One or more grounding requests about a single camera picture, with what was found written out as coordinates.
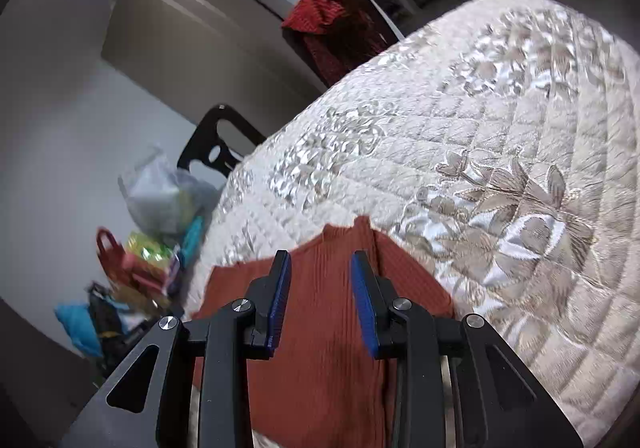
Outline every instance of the mattress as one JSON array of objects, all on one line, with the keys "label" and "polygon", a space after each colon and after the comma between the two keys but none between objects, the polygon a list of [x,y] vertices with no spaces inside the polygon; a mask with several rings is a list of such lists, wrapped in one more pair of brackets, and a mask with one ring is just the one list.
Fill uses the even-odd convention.
[{"label": "mattress", "polygon": [[551,0],[474,0],[343,78],[234,170],[212,266],[370,216],[484,316],[585,446],[640,380],[640,59]]}]

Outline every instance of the plastic bag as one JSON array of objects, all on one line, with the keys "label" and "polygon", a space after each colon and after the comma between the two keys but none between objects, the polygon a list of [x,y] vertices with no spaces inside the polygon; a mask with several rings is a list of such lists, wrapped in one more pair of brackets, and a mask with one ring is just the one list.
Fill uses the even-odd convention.
[{"label": "plastic bag", "polygon": [[118,185],[134,222],[154,237],[183,234],[199,211],[213,209],[220,198],[211,184],[171,165],[157,147],[118,177]]}]

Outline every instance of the hanging clothes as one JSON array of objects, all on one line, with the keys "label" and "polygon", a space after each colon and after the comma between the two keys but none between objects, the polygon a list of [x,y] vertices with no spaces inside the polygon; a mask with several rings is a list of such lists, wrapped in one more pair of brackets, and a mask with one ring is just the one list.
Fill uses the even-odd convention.
[{"label": "hanging clothes", "polygon": [[398,41],[371,0],[299,0],[282,29],[327,86]]}]

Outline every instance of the triangular cutout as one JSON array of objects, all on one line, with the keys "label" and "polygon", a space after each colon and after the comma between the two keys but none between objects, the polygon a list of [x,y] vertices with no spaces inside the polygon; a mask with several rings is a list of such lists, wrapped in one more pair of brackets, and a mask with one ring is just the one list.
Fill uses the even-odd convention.
[{"label": "triangular cutout", "polygon": [[142,412],[157,358],[158,347],[149,345],[113,387],[107,396],[107,404],[135,414]]}]

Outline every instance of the floral pattern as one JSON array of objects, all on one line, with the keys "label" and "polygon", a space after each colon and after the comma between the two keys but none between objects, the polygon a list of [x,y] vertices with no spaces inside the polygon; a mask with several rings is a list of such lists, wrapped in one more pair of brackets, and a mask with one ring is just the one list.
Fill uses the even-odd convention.
[{"label": "floral pattern", "polygon": [[254,174],[251,170],[245,168],[242,163],[239,164],[226,181],[225,190],[223,190],[218,205],[213,210],[211,218],[212,224],[220,224],[220,222],[223,222],[225,216],[242,202],[245,194],[251,189],[253,184]]},{"label": "floral pattern", "polygon": [[572,102],[579,94],[581,64],[599,88],[608,79],[624,81],[613,42],[605,29],[571,10],[512,10],[480,32],[471,50],[450,67],[437,95],[516,97],[539,91]]},{"label": "floral pattern", "polygon": [[396,116],[393,103],[361,104],[337,112],[329,108],[318,124],[286,149],[269,180],[270,189],[305,210],[325,200],[332,181],[347,163],[370,155]]},{"label": "floral pattern", "polygon": [[231,237],[231,244],[225,247],[223,254],[215,261],[216,266],[232,266],[238,262],[247,262],[255,258],[254,240],[249,232],[249,223],[245,222],[240,232]]},{"label": "floral pattern", "polygon": [[510,170],[475,162],[466,150],[446,159],[436,166],[444,181],[417,191],[396,237],[494,298],[546,319],[560,316],[594,236],[588,224],[563,210],[575,194],[567,193],[562,173],[549,167],[545,189],[517,157]]},{"label": "floral pattern", "polygon": [[423,27],[362,65],[362,70],[367,73],[386,71],[389,68],[409,71],[426,58],[434,36],[435,32],[431,27]]}]

